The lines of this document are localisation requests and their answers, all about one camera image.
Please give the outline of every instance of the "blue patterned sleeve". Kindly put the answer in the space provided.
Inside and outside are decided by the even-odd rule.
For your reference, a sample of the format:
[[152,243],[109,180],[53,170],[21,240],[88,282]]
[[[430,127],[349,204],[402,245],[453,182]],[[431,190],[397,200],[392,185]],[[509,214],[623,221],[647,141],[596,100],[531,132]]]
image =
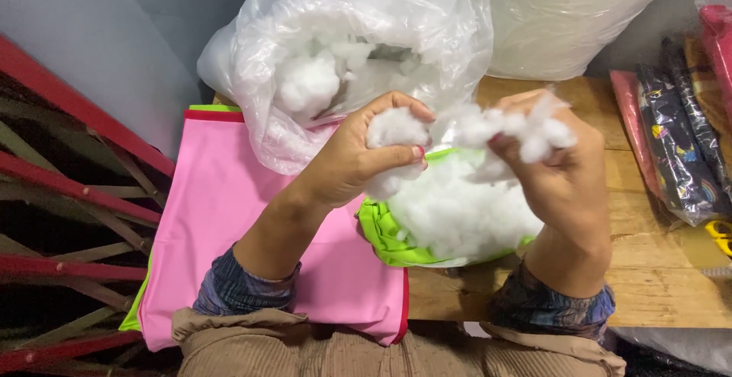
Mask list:
[[606,284],[598,295],[572,298],[535,278],[522,262],[488,304],[491,324],[526,334],[573,335],[600,340],[615,312]]
[[242,268],[231,246],[206,272],[193,309],[206,316],[241,316],[263,308],[287,310],[295,298],[293,285],[300,266],[285,279],[259,278]]

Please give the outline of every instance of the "person's right hand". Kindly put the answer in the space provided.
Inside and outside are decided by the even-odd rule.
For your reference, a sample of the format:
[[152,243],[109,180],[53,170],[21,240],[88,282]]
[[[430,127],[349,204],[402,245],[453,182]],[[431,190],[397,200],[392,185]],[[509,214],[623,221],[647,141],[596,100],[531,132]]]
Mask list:
[[534,90],[503,98],[496,108],[528,112],[543,98],[554,99],[553,117],[577,136],[577,145],[556,151],[547,161],[524,164],[515,138],[498,135],[488,146],[513,170],[531,210],[547,226],[581,244],[609,239],[608,191],[605,182],[602,134],[577,118],[548,90]]

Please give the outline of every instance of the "fingernail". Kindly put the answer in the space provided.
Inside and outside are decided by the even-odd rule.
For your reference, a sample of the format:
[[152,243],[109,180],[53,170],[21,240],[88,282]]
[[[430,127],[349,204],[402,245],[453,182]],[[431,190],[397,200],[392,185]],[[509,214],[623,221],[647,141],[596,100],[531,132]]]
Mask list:
[[414,164],[422,162],[422,159],[425,158],[425,148],[422,148],[422,146],[414,146],[412,147],[412,151],[414,152]]
[[499,132],[496,135],[494,135],[493,137],[491,137],[490,140],[488,140],[488,144],[498,143],[499,141],[503,140],[504,137],[505,137],[504,133]]

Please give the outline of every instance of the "pink package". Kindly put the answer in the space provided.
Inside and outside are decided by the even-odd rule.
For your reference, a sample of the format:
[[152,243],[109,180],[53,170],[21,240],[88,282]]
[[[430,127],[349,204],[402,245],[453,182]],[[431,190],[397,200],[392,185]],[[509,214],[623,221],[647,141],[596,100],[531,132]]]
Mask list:
[[732,119],[732,0],[695,0],[699,9],[701,42],[717,74],[725,100],[727,120]]
[[613,90],[615,98],[620,107],[620,113],[623,115],[625,129],[630,137],[630,145],[633,153],[636,154],[636,160],[643,174],[645,185],[651,190],[656,197],[663,200],[665,196],[661,187],[658,185],[656,178],[656,169],[654,167],[653,158],[651,157],[651,148],[648,146],[648,140],[645,139],[645,133],[641,126],[641,114],[638,112],[638,80],[636,75],[627,71],[610,71],[610,81],[613,82]]
[[[257,161],[241,113],[186,112],[138,312],[151,351],[175,345],[173,312],[193,304],[211,262],[241,238],[291,179]],[[361,201],[325,219],[302,257],[292,309],[312,322],[350,326],[389,345],[406,332],[406,269],[383,264],[361,238],[354,217]]]

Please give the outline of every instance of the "wooden surface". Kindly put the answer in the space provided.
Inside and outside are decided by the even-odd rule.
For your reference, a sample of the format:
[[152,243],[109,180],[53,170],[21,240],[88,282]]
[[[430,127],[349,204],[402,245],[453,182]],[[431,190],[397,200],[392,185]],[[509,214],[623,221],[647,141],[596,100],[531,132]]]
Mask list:
[[[545,85],[484,77],[478,100],[490,105]],[[555,84],[554,91],[605,135],[614,251],[606,278],[617,303],[610,325],[732,328],[732,279],[709,279],[698,269],[710,259],[726,260],[698,229],[672,231],[671,221],[646,194],[610,82],[577,77]],[[459,278],[444,270],[409,269],[409,318],[485,319],[488,298],[516,264],[513,255],[463,268]]]

